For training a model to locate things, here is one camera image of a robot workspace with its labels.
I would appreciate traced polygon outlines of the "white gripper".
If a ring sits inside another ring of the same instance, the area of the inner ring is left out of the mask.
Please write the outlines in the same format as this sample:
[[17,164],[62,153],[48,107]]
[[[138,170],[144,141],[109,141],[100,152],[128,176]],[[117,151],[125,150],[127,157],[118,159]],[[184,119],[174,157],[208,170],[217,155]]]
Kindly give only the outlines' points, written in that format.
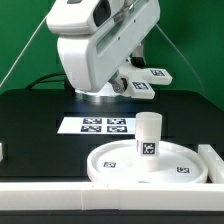
[[126,79],[114,74],[132,52],[132,64],[145,66],[144,46],[139,44],[159,18],[158,0],[138,0],[123,21],[108,22],[93,35],[60,36],[58,53],[70,84],[98,92],[109,81],[116,93],[124,93]]

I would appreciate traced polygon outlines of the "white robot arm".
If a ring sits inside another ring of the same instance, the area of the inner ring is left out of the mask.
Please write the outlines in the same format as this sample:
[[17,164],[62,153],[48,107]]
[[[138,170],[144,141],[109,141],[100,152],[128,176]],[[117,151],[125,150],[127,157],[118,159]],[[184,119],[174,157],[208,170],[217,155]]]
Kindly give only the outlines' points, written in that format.
[[153,97],[129,57],[160,18],[158,0],[57,0],[47,16],[70,85],[88,98]]

